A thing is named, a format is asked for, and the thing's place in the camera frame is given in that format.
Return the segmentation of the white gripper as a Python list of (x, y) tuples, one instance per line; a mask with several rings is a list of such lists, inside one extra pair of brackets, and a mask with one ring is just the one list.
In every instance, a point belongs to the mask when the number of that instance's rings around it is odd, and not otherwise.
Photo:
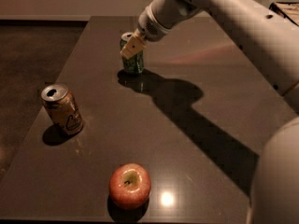
[(121, 48), (121, 56), (126, 60), (131, 59), (146, 47), (146, 39), (149, 42), (158, 42), (170, 32), (156, 20), (151, 6), (147, 6), (140, 14), (137, 29), (139, 31), (127, 32), (121, 36), (121, 39), (125, 41)]

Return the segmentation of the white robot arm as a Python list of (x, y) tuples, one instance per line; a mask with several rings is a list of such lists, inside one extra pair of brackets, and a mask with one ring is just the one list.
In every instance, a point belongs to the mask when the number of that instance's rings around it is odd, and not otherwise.
[[(129, 59), (205, 11), (293, 110), (299, 106), (299, 28), (253, 0), (153, 0), (121, 50)], [(253, 177), (246, 224), (299, 224), (299, 118), (267, 142)]]

